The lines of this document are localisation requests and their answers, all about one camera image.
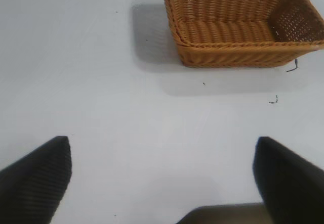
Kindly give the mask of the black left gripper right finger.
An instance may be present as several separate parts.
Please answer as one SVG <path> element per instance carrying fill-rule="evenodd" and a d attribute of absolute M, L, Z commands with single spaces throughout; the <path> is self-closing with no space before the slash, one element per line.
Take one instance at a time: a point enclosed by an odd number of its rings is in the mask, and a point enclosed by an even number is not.
<path fill-rule="evenodd" d="M 260 137 L 254 178 L 274 223 L 323 223 L 323 170 L 270 137 Z"/>

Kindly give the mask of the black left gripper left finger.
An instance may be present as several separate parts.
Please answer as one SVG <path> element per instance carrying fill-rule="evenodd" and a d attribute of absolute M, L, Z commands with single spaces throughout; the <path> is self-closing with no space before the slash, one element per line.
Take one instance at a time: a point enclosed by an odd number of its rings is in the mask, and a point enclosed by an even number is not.
<path fill-rule="evenodd" d="M 67 136 L 57 136 L 1 170 L 1 223 L 50 223 L 72 176 Z"/>

